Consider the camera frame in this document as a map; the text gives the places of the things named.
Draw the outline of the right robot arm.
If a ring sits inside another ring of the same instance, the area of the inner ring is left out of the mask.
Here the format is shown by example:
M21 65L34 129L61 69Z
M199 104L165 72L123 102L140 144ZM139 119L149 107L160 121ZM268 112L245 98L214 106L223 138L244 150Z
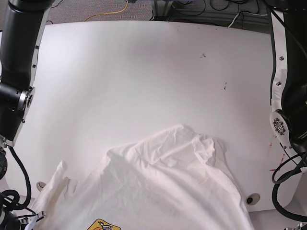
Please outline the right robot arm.
M52 4L51 0L10 0L5 11L0 41L0 176L3 178L8 169L8 148L24 175L26 198L20 203L17 191L1 192L2 230L31 230L45 215L32 210L28 215L13 213L29 209L32 191L28 173L13 147L34 97L38 52Z

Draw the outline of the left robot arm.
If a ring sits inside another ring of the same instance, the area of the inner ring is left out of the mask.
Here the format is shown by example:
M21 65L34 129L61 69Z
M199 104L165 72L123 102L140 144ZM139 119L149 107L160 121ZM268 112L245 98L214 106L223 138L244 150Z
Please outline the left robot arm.
M283 216L306 222L283 208L278 190L291 177L307 171L307 2L265 0L271 32L273 71L270 125L288 156L272 175L272 202Z

